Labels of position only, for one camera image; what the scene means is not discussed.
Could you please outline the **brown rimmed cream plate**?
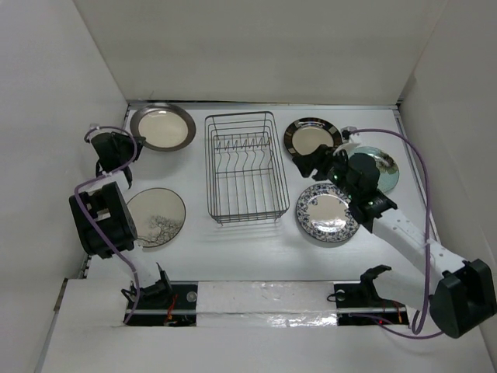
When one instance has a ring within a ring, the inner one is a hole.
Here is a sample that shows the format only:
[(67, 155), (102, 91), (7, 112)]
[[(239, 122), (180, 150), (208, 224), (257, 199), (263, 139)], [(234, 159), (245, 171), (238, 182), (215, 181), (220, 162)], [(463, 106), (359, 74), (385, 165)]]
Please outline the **brown rimmed cream plate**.
[(157, 152), (175, 152), (187, 147), (196, 136), (194, 119), (176, 105), (148, 105), (130, 119), (133, 136), (144, 138), (144, 147)]

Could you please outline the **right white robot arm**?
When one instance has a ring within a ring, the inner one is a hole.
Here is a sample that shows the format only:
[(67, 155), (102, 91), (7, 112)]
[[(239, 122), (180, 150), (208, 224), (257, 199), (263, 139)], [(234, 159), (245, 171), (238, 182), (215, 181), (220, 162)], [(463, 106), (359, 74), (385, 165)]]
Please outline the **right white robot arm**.
[(413, 225), (398, 205), (378, 189), (380, 170), (366, 154), (348, 155), (320, 145), (311, 154), (295, 155), (293, 163), (304, 178), (328, 180), (349, 199), (353, 219), (387, 242), (424, 276), (420, 284), (386, 266), (377, 266), (359, 286), (367, 305), (395, 300), (418, 314), (412, 332), (418, 334), (431, 318), (440, 332), (457, 339), (496, 314), (492, 271), (482, 260), (466, 260), (449, 251)]

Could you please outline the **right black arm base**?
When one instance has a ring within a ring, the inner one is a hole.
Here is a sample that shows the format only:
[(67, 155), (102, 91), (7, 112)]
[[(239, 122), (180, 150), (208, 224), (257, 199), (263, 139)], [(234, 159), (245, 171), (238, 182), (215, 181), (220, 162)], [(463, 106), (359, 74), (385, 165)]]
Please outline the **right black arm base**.
[[(360, 283), (335, 283), (327, 301), (336, 308), (406, 308), (402, 303), (366, 296)], [(339, 326), (372, 326), (409, 324), (407, 309), (392, 313), (338, 313)]]

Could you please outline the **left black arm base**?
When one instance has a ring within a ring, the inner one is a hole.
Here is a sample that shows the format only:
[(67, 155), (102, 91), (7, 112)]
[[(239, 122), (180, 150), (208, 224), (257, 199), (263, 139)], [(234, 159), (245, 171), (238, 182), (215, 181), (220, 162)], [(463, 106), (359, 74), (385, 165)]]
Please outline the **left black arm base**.
[(165, 301), (140, 301), (128, 326), (196, 326), (197, 282), (172, 282), (172, 296)]

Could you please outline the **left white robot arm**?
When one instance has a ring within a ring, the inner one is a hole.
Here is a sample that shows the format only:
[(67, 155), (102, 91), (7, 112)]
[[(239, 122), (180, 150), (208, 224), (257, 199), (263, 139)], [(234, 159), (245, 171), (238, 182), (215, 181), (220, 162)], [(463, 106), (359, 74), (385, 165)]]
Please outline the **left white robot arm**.
[(75, 187), (68, 201), (82, 248), (118, 267), (132, 281), (123, 294), (130, 302), (168, 306), (174, 295), (166, 272), (151, 272), (138, 256), (137, 229), (123, 192), (133, 182), (130, 169), (144, 138), (112, 126), (96, 126), (84, 136), (98, 156), (96, 176)]

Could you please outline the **black striped rim plate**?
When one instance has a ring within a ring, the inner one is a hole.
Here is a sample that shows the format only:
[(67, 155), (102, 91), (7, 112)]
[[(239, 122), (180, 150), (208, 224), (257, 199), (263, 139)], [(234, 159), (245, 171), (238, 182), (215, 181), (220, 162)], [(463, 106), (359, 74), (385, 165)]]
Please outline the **black striped rim plate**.
[(339, 129), (327, 120), (304, 117), (287, 127), (283, 143), (291, 157), (309, 155), (320, 145), (338, 148), (342, 144), (342, 135)]

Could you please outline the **blue floral pattern plate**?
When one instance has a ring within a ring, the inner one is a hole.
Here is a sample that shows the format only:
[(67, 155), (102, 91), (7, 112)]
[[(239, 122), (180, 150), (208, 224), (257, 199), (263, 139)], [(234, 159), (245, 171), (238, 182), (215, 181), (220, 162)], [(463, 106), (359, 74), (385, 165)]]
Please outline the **blue floral pattern plate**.
[(320, 242), (345, 242), (360, 227), (349, 210), (349, 198), (332, 183), (306, 188), (297, 199), (296, 216), (303, 230)]

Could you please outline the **teal flower plate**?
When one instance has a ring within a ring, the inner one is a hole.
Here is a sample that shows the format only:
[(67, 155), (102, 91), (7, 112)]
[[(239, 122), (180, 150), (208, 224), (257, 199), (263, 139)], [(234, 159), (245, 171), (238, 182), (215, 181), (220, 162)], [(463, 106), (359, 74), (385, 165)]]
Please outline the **teal flower plate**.
[(372, 157), (376, 162), (376, 167), (380, 171), (378, 180), (378, 189), (386, 194), (393, 190), (399, 181), (399, 168), (397, 162), (385, 151), (375, 148), (362, 146), (349, 152), (349, 157), (355, 154), (366, 154)]

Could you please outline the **tree pattern cream plate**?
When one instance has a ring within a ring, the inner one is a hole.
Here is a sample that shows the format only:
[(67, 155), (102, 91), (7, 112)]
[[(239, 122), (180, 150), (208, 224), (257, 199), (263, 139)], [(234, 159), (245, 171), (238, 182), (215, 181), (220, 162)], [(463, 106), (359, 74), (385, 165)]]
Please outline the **tree pattern cream plate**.
[(172, 241), (186, 220), (186, 205), (173, 190), (151, 188), (127, 202), (137, 241), (144, 249), (155, 249)]

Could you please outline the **metal rail bar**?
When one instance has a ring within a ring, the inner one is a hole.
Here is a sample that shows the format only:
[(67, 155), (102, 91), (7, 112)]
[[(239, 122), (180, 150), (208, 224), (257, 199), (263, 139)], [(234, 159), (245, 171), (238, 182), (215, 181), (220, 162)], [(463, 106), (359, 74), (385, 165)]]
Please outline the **metal rail bar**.
[(406, 308), (338, 308), (338, 309), (329, 309), (325, 311), (197, 311), (196, 309), (176, 309), (174, 308), (172, 311), (168, 309), (138, 309), (134, 312), (134, 315), (167, 315), (169, 312), (172, 315), (193, 315), (199, 313), (212, 313), (212, 314), (242, 314), (242, 313), (312, 313), (312, 312), (336, 312), (336, 313), (392, 313), (392, 312), (404, 312)]

